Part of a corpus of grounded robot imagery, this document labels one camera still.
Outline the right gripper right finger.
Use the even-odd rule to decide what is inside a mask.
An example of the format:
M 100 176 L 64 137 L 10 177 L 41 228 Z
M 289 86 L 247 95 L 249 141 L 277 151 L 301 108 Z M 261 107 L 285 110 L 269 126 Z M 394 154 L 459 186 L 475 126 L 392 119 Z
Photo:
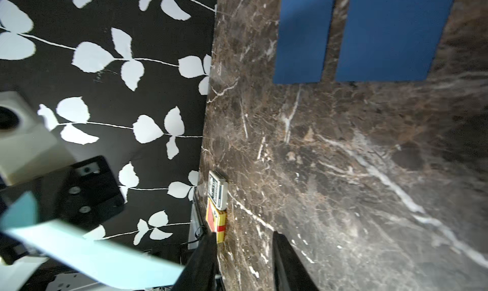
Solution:
M 318 291 L 285 235 L 273 232 L 273 277 L 278 291 Z

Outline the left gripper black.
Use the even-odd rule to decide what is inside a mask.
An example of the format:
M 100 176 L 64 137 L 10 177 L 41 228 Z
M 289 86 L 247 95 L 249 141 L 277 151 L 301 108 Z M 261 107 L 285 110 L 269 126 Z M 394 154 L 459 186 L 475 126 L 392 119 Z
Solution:
M 125 199 L 105 157 L 96 156 L 8 186 L 1 183 L 1 258 L 13 264 L 29 250 L 7 230 L 60 219 L 85 231 L 121 213 Z

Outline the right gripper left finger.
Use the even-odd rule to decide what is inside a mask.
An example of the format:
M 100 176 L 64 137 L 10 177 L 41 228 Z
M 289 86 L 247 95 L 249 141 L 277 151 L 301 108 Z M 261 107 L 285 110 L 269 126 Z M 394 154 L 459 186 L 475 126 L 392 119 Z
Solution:
M 215 233 L 205 235 L 171 291 L 215 291 L 217 240 Z

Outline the white square paper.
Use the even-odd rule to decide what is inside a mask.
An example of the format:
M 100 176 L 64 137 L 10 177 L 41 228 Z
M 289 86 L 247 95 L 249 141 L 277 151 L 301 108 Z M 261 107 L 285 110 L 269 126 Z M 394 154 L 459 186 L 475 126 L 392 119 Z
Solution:
M 30 191 L 3 212 L 1 232 L 114 288 L 141 290 L 173 285 L 184 271 L 182 265 L 123 245 L 88 240 L 83 230 L 67 222 L 41 221 L 38 203 Z

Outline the blue square paper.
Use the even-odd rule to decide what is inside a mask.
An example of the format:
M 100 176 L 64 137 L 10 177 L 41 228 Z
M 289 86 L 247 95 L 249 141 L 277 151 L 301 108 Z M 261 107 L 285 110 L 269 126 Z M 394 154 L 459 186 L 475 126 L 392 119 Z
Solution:
M 336 81 L 423 81 L 454 0 L 349 0 Z
M 274 84 L 322 78 L 335 0 L 281 0 Z

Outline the yellow red card box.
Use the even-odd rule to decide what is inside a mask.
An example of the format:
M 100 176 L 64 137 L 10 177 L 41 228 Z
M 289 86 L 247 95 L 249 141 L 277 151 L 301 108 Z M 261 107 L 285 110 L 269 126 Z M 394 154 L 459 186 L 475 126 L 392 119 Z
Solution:
M 216 242 L 223 243 L 226 233 L 227 212 L 219 210 L 210 198 L 207 198 L 206 221 L 212 233 L 216 234 Z

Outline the blue white poker card box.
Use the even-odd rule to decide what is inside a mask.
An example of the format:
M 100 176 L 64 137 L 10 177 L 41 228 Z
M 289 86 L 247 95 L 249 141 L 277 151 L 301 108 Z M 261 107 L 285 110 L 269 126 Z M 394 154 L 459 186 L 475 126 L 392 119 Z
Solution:
M 210 170 L 208 172 L 208 197 L 218 210 L 227 209 L 228 182 L 218 172 Z

